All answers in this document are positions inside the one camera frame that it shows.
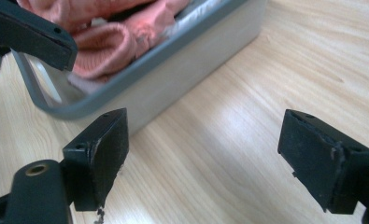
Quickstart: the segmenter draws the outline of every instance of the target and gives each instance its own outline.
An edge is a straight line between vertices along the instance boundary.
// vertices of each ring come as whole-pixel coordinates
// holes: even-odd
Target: pink cloth
[[[78,45],[74,73],[108,80],[132,60],[163,41],[163,31],[190,0],[18,0],[36,15],[62,26]],[[122,22],[90,27],[94,18],[151,3]]]

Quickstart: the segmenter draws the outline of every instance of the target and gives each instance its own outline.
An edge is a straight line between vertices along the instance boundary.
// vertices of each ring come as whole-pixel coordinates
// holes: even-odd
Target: screw hole
[[[85,143],[80,143],[78,145],[76,145],[76,149],[81,149],[81,148],[85,148],[86,144]]]
[[[42,173],[46,172],[48,170],[47,164],[38,164],[31,168],[29,168],[26,171],[26,175],[28,176],[34,176],[34,175],[41,175]]]
[[[59,29],[59,28],[55,28],[55,29],[53,29],[53,31],[56,33],[56,34],[59,34],[59,33],[61,33],[62,32],[62,30],[61,29]]]

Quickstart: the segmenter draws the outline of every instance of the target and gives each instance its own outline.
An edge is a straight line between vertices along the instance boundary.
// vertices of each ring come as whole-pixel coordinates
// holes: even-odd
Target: wood grain
[[[323,213],[277,154],[287,108],[369,147],[369,1],[269,1],[255,41],[133,135],[106,223],[361,223],[361,204]],[[4,59],[0,196],[23,165],[61,160],[80,131],[36,109]]]

